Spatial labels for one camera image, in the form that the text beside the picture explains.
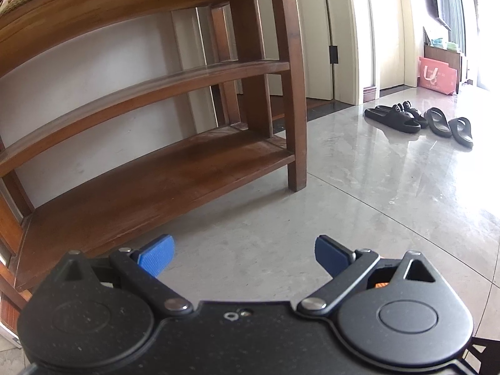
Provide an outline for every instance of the tile floor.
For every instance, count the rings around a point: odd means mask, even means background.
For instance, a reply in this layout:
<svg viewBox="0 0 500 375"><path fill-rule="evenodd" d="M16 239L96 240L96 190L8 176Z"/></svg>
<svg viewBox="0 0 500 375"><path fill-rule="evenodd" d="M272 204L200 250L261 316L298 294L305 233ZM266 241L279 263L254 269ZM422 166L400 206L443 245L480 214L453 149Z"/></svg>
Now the tile floor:
<svg viewBox="0 0 500 375"><path fill-rule="evenodd" d="M428 130L403 134L365 120L363 107L347 108L308 123L304 190L288 191L283 168L137 244L174 236L177 255L160 279L194 303L298 302L328 281L313 255L319 234L392 258L418 249L468 306L477 335L499 339L500 179L490 115L498 100L472 86L459 96L412 88L365 107L404 100L469 118L474 149ZM0 352L0 373L18 373L24 360L20 350Z"/></svg>

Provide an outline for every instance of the white door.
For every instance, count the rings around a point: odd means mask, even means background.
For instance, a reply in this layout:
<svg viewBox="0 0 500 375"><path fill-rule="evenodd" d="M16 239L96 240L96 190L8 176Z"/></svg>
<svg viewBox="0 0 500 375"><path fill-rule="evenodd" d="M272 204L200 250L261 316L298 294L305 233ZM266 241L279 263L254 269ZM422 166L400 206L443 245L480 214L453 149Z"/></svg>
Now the white door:
<svg viewBox="0 0 500 375"><path fill-rule="evenodd" d="M333 71L329 59L330 28L326 0L297 0L301 22L306 95L333 99ZM266 59L278 59L278 43L271 0L258 0ZM281 77L269 75L269 92L282 95Z"/></svg>
<svg viewBox="0 0 500 375"><path fill-rule="evenodd" d="M404 84L404 28L401 0L372 0L373 20L381 30L380 88Z"/></svg>

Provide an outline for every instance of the top shelf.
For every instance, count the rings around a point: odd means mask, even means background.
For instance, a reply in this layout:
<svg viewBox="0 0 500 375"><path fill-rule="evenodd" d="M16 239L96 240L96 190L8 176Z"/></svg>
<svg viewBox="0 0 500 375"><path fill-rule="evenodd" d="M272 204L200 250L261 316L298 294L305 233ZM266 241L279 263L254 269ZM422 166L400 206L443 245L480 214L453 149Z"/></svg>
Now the top shelf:
<svg viewBox="0 0 500 375"><path fill-rule="evenodd" d="M106 25L228 0L31 0L0 18L0 77L34 56Z"/></svg>

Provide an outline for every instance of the black slipper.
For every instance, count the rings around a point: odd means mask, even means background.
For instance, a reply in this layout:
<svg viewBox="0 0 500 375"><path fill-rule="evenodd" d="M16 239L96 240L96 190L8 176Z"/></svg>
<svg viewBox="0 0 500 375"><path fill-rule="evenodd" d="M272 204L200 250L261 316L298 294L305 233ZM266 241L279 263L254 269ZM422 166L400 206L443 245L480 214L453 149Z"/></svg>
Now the black slipper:
<svg viewBox="0 0 500 375"><path fill-rule="evenodd" d="M392 106L391 111L385 111L379 108L367 108L364 111L364 116L401 131L402 133L418 133L421 128L420 124L415 121L413 116L401 110L401 107L397 104Z"/></svg>
<svg viewBox="0 0 500 375"><path fill-rule="evenodd" d="M457 143L472 148L471 122L466 117L454 118L449 121L449 128L452 130L453 137Z"/></svg>
<svg viewBox="0 0 500 375"><path fill-rule="evenodd" d="M407 113L410 113L415 121L420 124L422 128L427 128L429 126L429 123L425 118L422 117L420 111L418 111L416 108L412 107L409 101L405 101L403 104L398 104L399 108L403 111L406 111ZM391 111L392 107L388 107L386 105L378 105L375 108L379 108L384 111Z"/></svg>
<svg viewBox="0 0 500 375"><path fill-rule="evenodd" d="M452 130L449 128L446 116L437 107L430 108L424 112L423 116L426 117L429 127L434 134L445 138L452 136Z"/></svg>

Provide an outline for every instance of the bottom shelf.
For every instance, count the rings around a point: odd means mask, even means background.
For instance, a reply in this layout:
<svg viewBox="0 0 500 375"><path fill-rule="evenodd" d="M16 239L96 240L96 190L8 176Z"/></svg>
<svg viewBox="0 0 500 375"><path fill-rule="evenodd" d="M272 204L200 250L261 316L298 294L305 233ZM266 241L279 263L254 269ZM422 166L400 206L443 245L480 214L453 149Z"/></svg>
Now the bottom shelf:
<svg viewBox="0 0 500 375"><path fill-rule="evenodd" d="M16 289L70 249L94 257L294 161L279 137L224 126L119 166L43 204L22 243Z"/></svg>

